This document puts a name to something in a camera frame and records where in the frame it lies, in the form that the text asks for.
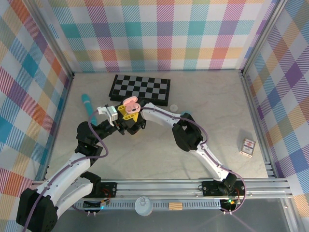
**white floor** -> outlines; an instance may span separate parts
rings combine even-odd
[[[125,73],[171,79],[169,105],[190,111],[209,135],[209,148],[221,163],[243,177],[267,177],[259,145],[252,158],[239,154],[245,137],[256,139],[237,71]],[[76,129],[87,120],[81,95],[87,93],[94,108],[116,105],[109,100],[114,73],[78,73],[72,84],[46,177],[54,174],[73,154]],[[98,123],[105,120],[97,116]],[[101,178],[208,178],[204,166],[175,144],[171,130],[148,122],[132,136],[115,132],[104,140],[108,157],[89,169]]]

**checkered fabric wall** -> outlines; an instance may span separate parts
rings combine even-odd
[[[268,9],[267,9],[267,11],[266,11],[266,13],[264,15],[264,18],[263,18],[263,20],[262,20],[258,30],[256,31],[254,38],[252,39],[252,41],[250,43],[250,46],[249,46],[249,48],[248,48],[248,50],[246,52],[245,58],[243,59],[239,69],[243,70],[243,68],[244,68],[247,60],[249,59],[249,57],[251,55],[251,52],[252,52],[252,50],[253,50],[253,48],[254,48],[254,46],[255,46],[259,36],[261,35],[261,33],[262,33],[262,31],[263,31],[263,29],[264,29],[264,27],[266,25],[267,20],[269,19],[270,14],[274,10],[274,8],[275,8],[275,6],[276,6],[278,1],[279,0],[272,0],[271,1],[271,3],[270,3],[270,5],[269,5],[269,7],[268,7]]]
[[[77,72],[238,69],[275,1],[36,0]]]
[[[42,176],[69,78],[21,0],[0,1],[0,231]]]
[[[279,175],[309,228],[309,1],[289,0],[248,82]]]

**aluminum frame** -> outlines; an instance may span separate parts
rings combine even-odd
[[[24,4],[26,5],[27,9],[31,13],[34,21],[38,24],[40,31],[42,32],[43,36],[47,40],[48,44],[50,45],[51,49],[55,53],[56,57],[58,58],[60,64],[66,71],[66,73],[73,78],[73,71],[65,58],[64,54],[62,53],[56,39],[53,36],[49,26],[47,25],[46,21],[44,20],[39,7],[35,3],[34,0],[23,0]]]
[[[253,127],[257,136],[257,140],[259,142],[262,156],[264,159],[266,171],[268,174],[268,179],[277,180],[279,179],[279,174],[276,169],[275,162],[271,156],[271,152],[266,141],[266,138],[263,133],[262,124],[258,117],[258,112],[256,110],[253,96],[249,89],[249,84],[244,75],[239,72],[240,81],[244,90],[244,94],[247,100],[250,116],[253,122]],[[288,222],[289,228],[292,232],[302,232],[305,231],[304,225],[301,221],[300,215],[298,213],[297,207],[294,203],[294,199],[292,197],[281,198],[281,204],[285,213],[286,220]]]
[[[285,178],[245,178],[247,199],[291,198],[292,192]],[[194,199],[228,199],[227,196],[204,197],[198,186],[203,181],[213,179],[106,179],[101,182],[116,182],[117,194],[115,200],[136,200],[147,196],[152,200],[194,200]],[[35,189],[42,181],[35,181]],[[89,201],[101,198],[87,198]]]
[[[243,73],[244,76],[246,76],[246,73],[250,69],[250,67],[253,65],[255,62],[259,52],[261,51],[265,41],[267,40],[269,34],[271,33],[271,30],[275,26],[277,19],[279,18],[281,12],[283,11],[286,3],[288,0],[278,0],[276,6],[274,7],[269,19],[266,22],[266,26],[264,27],[262,33],[260,34],[244,68],[243,68]]]
[[[64,113],[65,108],[67,106],[67,101],[68,101],[68,98],[69,98],[69,94],[70,94],[70,91],[71,91],[71,86],[72,86],[73,80],[74,80],[74,78],[70,79],[70,83],[68,85],[68,92],[67,92],[67,94],[64,98],[62,109],[60,110],[59,122],[58,122],[58,124],[56,125],[56,128],[55,128],[55,136],[54,136],[54,139],[52,141],[51,148],[49,149],[49,151],[47,153],[47,158],[46,158],[46,161],[45,161],[44,166],[43,166],[43,171],[41,172],[41,175],[38,177],[39,180],[45,179],[45,175],[46,175],[47,169],[49,167],[49,162],[50,162],[50,159],[52,158],[52,151],[53,151],[53,148],[55,146],[56,138],[57,138],[58,133],[59,133],[60,122],[62,120],[63,113]]]
[[[109,205],[103,207],[103,210],[135,210],[135,202],[136,200],[112,200]],[[218,199],[193,199],[193,200],[151,200],[153,205],[153,210],[160,211],[168,211],[169,203],[178,202],[182,203],[182,209],[179,210],[187,210],[187,209],[221,209],[220,200]],[[93,207],[84,207],[84,201],[79,200],[74,206],[78,209],[82,210],[101,210],[101,207],[93,208]]]

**pink object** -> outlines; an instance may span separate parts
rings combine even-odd
[[[140,111],[140,104],[136,103],[137,97],[133,96],[124,100],[123,104],[127,114],[133,114]]]

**small box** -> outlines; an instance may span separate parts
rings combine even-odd
[[[253,155],[254,147],[255,147],[255,141],[245,139],[243,141],[240,153],[251,158]]]

